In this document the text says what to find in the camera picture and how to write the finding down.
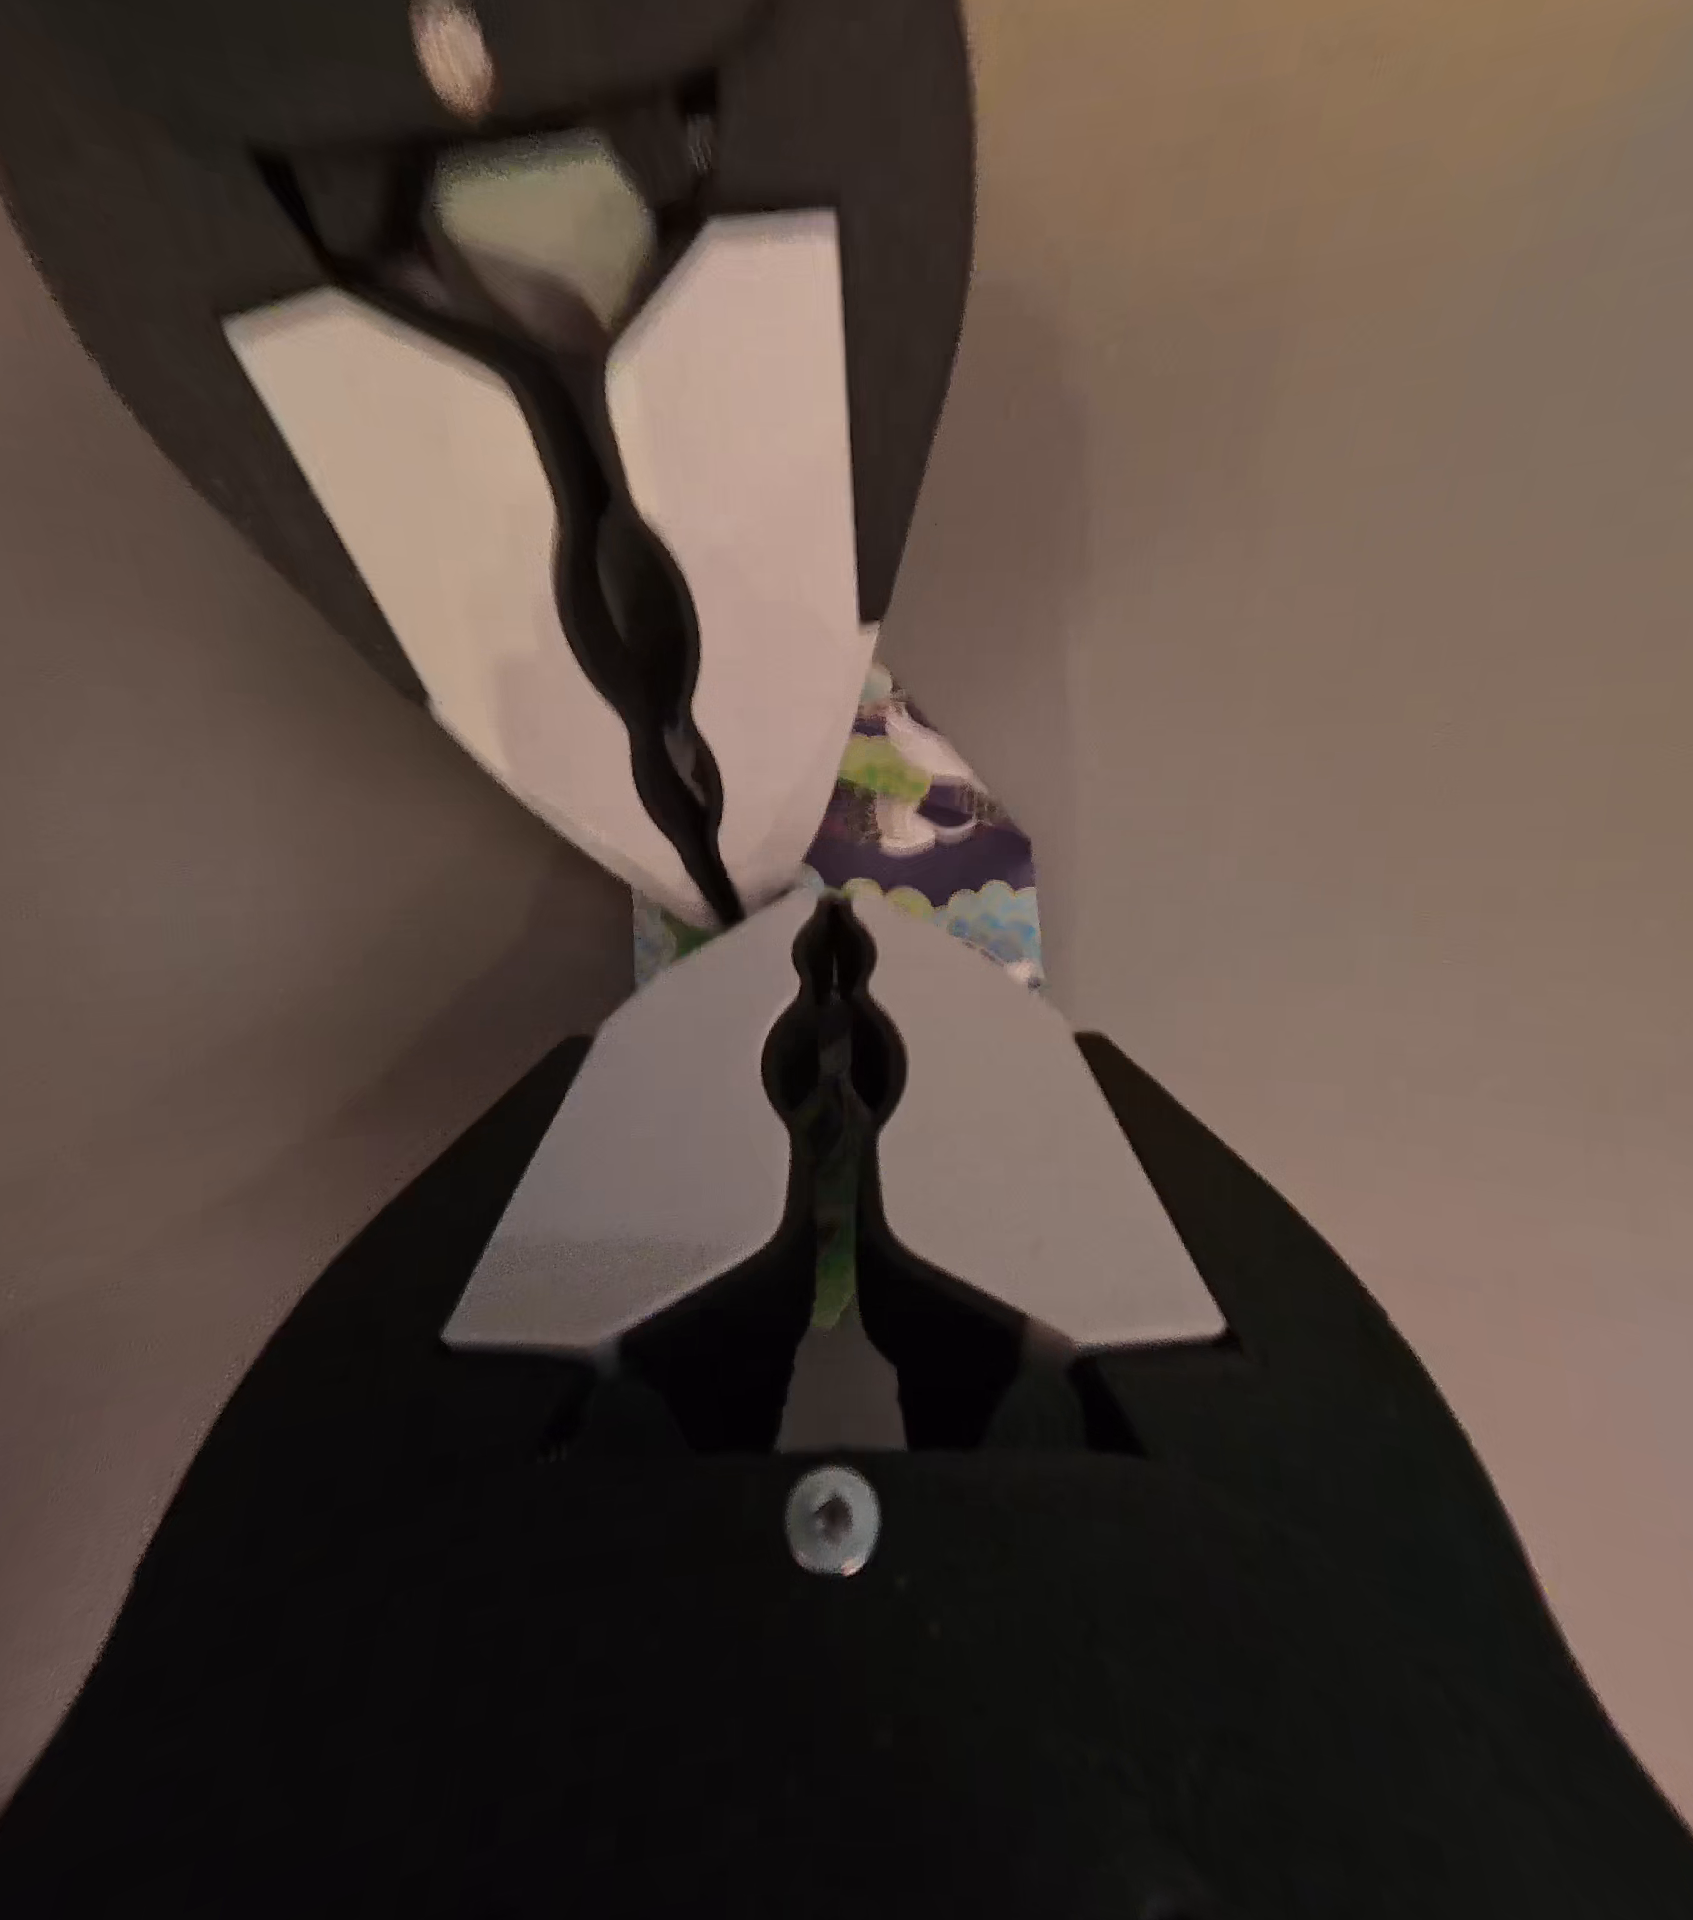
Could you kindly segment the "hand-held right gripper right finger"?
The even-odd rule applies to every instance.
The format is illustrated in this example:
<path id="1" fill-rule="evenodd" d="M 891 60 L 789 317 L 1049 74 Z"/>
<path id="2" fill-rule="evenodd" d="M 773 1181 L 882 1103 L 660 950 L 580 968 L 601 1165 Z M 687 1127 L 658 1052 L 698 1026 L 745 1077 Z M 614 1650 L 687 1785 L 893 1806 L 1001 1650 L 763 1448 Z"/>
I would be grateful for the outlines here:
<path id="1" fill-rule="evenodd" d="M 1225 1315 L 1050 1003 L 885 900 L 830 900 L 858 1145 L 858 1318 L 882 1354 L 1219 1339 Z"/>

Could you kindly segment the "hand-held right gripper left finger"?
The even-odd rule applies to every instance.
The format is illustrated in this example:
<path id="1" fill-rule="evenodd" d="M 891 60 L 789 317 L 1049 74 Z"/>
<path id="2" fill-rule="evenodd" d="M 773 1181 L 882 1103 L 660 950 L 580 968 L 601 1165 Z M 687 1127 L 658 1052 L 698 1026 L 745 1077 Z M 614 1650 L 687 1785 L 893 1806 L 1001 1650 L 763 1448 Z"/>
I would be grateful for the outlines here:
<path id="1" fill-rule="evenodd" d="M 607 1020 L 444 1324 L 456 1349 L 605 1351 L 761 1251 L 791 1178 L 765 1048 L 794 1006 L 799 888 Z"/>

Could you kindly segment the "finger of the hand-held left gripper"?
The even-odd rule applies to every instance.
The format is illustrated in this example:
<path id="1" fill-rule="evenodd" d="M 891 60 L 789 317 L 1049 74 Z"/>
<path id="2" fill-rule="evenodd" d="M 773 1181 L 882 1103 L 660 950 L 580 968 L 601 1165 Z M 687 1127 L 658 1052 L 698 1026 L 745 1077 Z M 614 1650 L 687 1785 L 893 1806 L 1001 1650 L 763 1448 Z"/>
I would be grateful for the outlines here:
<path id="1" fill-rule="evenodd" d="M 669 762 L 658 687 L 618 632 L 598 563 L 589 444 L 501 371 L 324 285 L 222 321 L 432 719 L 559 836 L 688 923 L 736 913 Z"/>
<path id="2" fill-rule="evenodd" d="M 691 594 L 695 726 L 745 907 L 800 875 L 878 637 L 860 620 L 839 222 L 717 216 L 609 358 L 633 501 Z"/>

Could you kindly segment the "crane patterned origami paper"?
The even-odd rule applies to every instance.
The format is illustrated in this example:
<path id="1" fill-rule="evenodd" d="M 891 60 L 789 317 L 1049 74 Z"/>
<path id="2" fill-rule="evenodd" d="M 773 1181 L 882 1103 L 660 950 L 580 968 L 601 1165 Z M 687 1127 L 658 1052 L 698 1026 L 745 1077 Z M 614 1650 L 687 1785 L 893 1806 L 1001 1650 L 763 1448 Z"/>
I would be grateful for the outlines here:
<path id="1" fill-rule="evenodd" d="M 1035 848 L 972 764 L 882 660 L 871 660 L 825 806 L 768 875 L 784 895 L 885 901 L 1046 989 Z M 851 1057 L 827 1031 L 792 1060 L 794 1144 L 810 1150 L 810 1297 L 797 1342 L 827 1335 L 856 1297 L 858 1125 L 839 1085 Z"/>

